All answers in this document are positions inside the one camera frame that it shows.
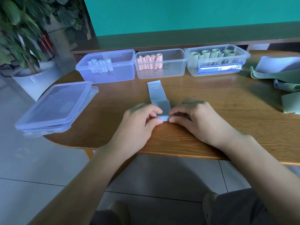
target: person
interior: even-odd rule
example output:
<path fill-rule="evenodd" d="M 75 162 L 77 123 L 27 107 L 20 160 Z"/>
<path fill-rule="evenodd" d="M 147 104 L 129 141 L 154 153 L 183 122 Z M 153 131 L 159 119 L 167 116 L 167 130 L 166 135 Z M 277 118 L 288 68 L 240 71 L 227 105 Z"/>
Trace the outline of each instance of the person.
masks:
<path fill-rule="evenodd" d="M 109 143 L 96 151 L 29 224 L 129 224 L 128 211 L 121 202 L 104 211 L 96 208 L 113 174 L 162 123 L 156 117 L 162 112 L 152 104 L 127 110 Z M 300 224 L 300 179 L 252 136 L 231 127 L 207 102 L 184 99 L 169 115 L 175 115 L 169 122 L 184 126 L 197 139 L 223 151 L 253 188 L 219 196 L 207 193 L 203 199 L 207 224 Z"/>

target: hand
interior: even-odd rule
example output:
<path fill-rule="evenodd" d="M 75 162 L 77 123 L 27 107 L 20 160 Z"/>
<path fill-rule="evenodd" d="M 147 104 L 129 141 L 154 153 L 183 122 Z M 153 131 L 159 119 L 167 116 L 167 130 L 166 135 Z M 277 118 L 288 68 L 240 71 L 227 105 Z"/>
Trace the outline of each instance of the hand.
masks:
<path fill-rule="evenodd" d="M 163 123 L 160 118 L 154 118 L 163 111 L 158 106 L 141 103 L 124 113 L 123 120 L 107 146 L 118 150 L 125 159 L 139 151 L 151 136 L 156 125 Z"/>
<path fill-rule="evenodd" d="M 219 149 L 240 134 L 208 102 L 187 98 L 171 109 L 169 115 L 176 115 L 169 122 L 186 127 L 197 139 Z"/>

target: person's left hand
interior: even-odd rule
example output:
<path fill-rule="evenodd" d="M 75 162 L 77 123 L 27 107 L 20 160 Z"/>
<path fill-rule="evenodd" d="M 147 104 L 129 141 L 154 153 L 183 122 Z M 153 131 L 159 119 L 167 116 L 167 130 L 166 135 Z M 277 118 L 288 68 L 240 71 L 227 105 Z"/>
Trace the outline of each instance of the person's left hand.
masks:
<path fill-rule="evenodd" d="M 124 113 L 123 120 L 114 136 L 107 144 L 111 150 L 117 150 L 125 159 L 139 151 L 151 136 L 156 125 L 163 123 L 160 118 L 154 118 L 163 111 L 158 106 L 141 103 Z"/>

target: teal wall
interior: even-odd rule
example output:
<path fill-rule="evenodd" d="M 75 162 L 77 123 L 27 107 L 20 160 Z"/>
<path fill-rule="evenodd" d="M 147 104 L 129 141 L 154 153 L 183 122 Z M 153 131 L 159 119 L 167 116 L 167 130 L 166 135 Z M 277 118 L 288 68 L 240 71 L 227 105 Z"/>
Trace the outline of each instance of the teal wall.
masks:
<path fill-rule="evenodd" d="M 300 21 L 300 0 L 85 0 L 97 36 Z"/>

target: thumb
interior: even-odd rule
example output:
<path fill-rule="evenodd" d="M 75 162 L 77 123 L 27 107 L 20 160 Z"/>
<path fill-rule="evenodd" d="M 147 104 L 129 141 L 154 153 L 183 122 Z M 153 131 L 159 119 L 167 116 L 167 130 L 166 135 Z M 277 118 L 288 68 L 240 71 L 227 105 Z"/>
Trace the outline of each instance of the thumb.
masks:
<path fill-rule="evenodd" d="M 182 116 L 170 117 L 169 122 L 182 125 L 182 126 L 186 127 L 188 130 L 190 130 L 190 125 L 192 124 L 192 122 L 189 119 L 187 119 L 186 117 L 182 117 Z"/>
<path fill-rule="evenodd" d="M 154 127 L 156 125 L 162 124 L 163 120 L 161 120 L 160 118 L 156 117 L 156 118 L 152 118 L 151 120 L 149 120 L 146 124 L 146 127 L 152 131 L 154 129 Z"/>

